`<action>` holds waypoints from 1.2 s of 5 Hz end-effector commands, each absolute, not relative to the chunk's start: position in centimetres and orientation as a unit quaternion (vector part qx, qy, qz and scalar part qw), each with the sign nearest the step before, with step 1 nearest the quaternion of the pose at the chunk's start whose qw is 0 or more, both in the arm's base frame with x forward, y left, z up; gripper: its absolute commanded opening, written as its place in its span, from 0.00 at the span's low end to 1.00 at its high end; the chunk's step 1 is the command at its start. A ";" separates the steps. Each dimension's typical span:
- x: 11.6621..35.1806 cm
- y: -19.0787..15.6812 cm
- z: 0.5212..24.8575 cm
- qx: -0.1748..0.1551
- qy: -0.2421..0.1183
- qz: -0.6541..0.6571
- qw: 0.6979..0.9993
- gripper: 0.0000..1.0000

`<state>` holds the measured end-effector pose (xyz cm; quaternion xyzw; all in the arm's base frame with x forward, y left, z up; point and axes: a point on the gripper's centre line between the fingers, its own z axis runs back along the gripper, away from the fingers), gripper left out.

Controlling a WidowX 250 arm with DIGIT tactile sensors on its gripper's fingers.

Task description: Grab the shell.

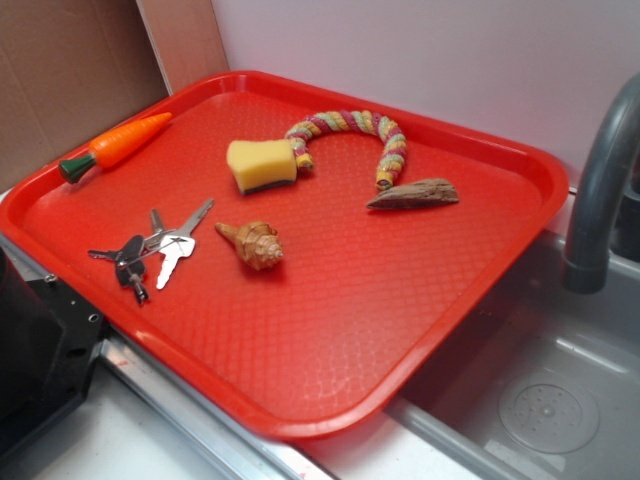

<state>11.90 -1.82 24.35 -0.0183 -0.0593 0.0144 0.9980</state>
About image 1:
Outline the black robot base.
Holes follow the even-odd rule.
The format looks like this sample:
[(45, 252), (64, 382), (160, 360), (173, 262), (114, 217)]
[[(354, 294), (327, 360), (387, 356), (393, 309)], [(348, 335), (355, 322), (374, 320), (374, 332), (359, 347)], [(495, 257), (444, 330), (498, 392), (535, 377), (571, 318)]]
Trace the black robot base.
[(63, 280), (25, 280), (1, 254), (1, 460), (86, 399), (104, 315)]

